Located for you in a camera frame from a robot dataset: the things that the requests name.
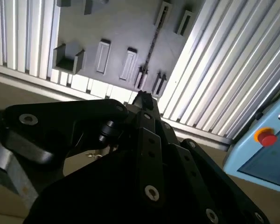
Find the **corrugated metal wall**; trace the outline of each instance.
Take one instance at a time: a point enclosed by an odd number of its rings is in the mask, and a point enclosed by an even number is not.
[[[230,144],[280,88],[280,0],[206,0],[195,14],[160,112],[180,137]],[[0,73],[131,103],[136,92],[51,69],[59,16],[55,0],[0,0]]]
[[[163,117],[234,138],[280,85],[280,0],[209,0],[159,101]]]

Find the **light blue control panel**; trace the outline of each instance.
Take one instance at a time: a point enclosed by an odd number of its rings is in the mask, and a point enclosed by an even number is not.
[[[264,147],[255,140],[262,128],[273,130],[277,141]],[[280,99],[238,141],[225,158],[227,174],[280,191]]]

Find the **red emergency stop button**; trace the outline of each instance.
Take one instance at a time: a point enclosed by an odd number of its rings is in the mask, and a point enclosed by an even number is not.
[[[273,145],[277,141],[277,136],[275,136],[270,131],[265,131],[257,136],[257,140],[260,142],[262,146],[267,147]]]

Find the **control box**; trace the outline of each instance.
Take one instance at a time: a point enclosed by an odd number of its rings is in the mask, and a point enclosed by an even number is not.
[[[230,150],[224,171],[280,191],[280,99]]]

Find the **small metal part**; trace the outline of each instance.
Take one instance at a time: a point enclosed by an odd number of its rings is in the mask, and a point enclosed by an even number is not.
[[[196,148],[196,145],[195,145],[195,143],[194,143],[194,142],[189,141],[189,144],[190,144],[190,146],[191,146],[192,148]]]
[[[257,212],[255,212],[255,216],[256,216],[256,218],[257,218],[261,223],[265,223],[265,221],[264,221],[263,218],[260,216],[260,214],[258,214]]]
[[[147,185],[147,186],[145,187],[144,191],[145,191],[146,196],[147,196],[150,200],[152,200],[152,201],[154,201],[154,202],[156,202],[156,201],[159,200],[160,194],[159,194],[158,190],[157,190],[154,186]]]
[[[147,119],[151,119],[151,117],[147,113],[144,114],[144,117],[146,117]]]
[[[22,124],[31,126],[36,125],[38,123],[37,117],[29,113],[24,113],[21,116],[19,116],[19,120]]]
[[[123,108],[119,105],[116,106],[116,109],[120,110],[120,111],[123,111]]]
[[[165,123],[165,127],[166,127],[167,129],[170,129],[170,128],[171,128],[170,125],[167,124],[167,123]]]
[[[218,216],[216,215],[216,213],[212,209],[206,209],[205,213],[212,223],[214,223],[214,224],[219,223]]]

